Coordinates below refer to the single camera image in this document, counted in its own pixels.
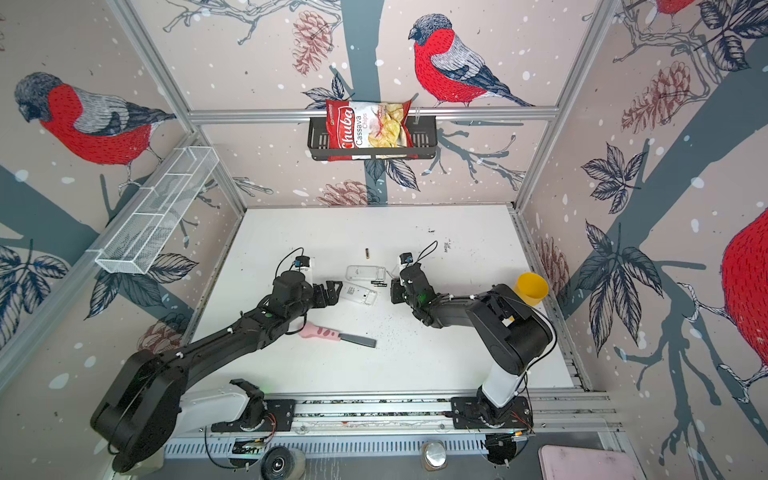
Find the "white remote green buttons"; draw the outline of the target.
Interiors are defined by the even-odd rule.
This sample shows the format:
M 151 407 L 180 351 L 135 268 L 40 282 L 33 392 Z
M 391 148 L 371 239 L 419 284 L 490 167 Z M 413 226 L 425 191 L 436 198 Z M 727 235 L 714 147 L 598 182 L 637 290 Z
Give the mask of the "white remote green buttons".
M 345 282 L 340 290 L 339 298 L 361 305 L 372 306 L 375 304 L 377 292 L 364 286 Z

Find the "white remote grey buttons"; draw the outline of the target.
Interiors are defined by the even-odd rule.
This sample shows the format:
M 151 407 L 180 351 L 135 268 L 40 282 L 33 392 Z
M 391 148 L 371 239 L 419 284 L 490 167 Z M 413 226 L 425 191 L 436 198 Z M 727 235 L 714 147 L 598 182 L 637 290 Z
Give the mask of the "white remote grey buttons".
M 385 282 L 388 273 L 384 267 L 372 265 L 350 265 L 345 278 L 351 282 Z

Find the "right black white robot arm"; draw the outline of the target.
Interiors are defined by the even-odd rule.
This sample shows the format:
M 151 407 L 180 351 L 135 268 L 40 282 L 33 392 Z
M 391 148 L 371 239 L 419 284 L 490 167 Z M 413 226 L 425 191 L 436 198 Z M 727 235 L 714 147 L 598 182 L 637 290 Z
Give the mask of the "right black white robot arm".
M 423 325 L 471 327 L 492 360 L 470 417 L 497 427 L 513 413 L 529 369 L 556 346 L 552 323 L 506 284 L 470 296 L 440 294 L 417 261 L 403 262 L 390 287 L 394 304 L 406 304 Z

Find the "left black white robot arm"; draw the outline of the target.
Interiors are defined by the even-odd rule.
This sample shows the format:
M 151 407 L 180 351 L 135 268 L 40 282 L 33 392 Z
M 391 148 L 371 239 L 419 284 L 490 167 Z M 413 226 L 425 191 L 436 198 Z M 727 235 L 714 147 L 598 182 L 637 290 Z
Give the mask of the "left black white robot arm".
M 310 310 L 336 305 L 342 286 L 334 280 L 311 284 L 303 273 L 285 271 L 273 280 L 272 292 L 230 326 L 172 351 L 132 354 L 90 420 L 107 441 L 112 469 L 126 473 L 164 446 L 176 427 L 182 396 L 196 383 L 268 347 Z

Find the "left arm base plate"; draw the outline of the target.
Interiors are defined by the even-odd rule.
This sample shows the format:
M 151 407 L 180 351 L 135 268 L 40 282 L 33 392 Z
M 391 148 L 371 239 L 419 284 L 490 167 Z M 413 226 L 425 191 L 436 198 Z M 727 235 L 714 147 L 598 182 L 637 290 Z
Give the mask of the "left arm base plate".
M 249 401 L 243 413 L 231 421 L 218 422 L 211 426 L 214 433 L 259 433 L 288 432 L 291 430 L 296 407 L 295 400 Z

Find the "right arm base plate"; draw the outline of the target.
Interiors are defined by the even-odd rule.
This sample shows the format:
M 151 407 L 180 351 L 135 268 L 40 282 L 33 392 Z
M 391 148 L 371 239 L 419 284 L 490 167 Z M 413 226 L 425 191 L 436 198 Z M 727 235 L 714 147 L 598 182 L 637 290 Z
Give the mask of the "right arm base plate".
M 482 395 L 453 397 L 447 416 L 455 429 L 521 429 L 533 428 L 533 410 L 526 397 L 517 396 L 502 407 L 495 406 Z

